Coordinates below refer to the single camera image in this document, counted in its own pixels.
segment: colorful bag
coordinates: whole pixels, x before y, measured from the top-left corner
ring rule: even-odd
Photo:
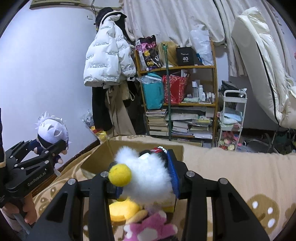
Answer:
[[[139,38],[136,41],[136,49],[139,53],[142,70],[160,68],[160,60],[157,53],[156,37]]]
[[[165,88],[165,102],[168,103],[168,87],[167,76],[163,76],[163,84]],[[187,77],[170,75],[170,103],[179,104],[184,99],[184,90],[187,84]]]

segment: human hand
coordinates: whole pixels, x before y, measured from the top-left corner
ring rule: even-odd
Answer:
[[[33,224],[34,222],[36,222],[37,220],[37,212],[36,212],[36,209],[35,209],[35,205],[34,205],[34,202],[33,202],[33,197],[32,197],[32,194],[29,193],[25,198],[24,198],[24,206],[23,206],[23,211],[26,214],[25,216],[25,222],[28,223],[28,224]],[[5,212],[5,214],[7,216],[11,216],[12,214],[16,214],[16,213],[19,213],[19,209],[11,204],[11,203],[6,203],[4,205],[4,207],[2,208],[2,210]]]

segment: anime plush doll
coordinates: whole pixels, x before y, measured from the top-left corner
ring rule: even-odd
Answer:
[[[59,140],[64,140],[67,143],[67,148],[69,146],[69,135],[68,130],[63,123],[62,118],[56,118],[55,116],[50,116],[47,112],[38,118],[38,123],[36,123],[38,130],[37,138],[30,142],[29,150],[34,151],[35,154],[40,155],[42,151],[52,144],[58,142]],[[60,155],[54,157],[54,162],[63,164],[63,160]]]

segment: yellow pom pom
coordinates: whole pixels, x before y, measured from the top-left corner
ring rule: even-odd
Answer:
[[[125,164],[116,164],[111,167],[108,178],[113,185],[124,187],[131,181],[131,170]]]

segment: pink plush toy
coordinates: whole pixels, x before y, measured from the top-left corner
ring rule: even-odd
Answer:
[[[123,241],[157,241],[177,234],[174,224],[166,224],[166,213],[162,210],[143,220],[123,227],[126,236]]]

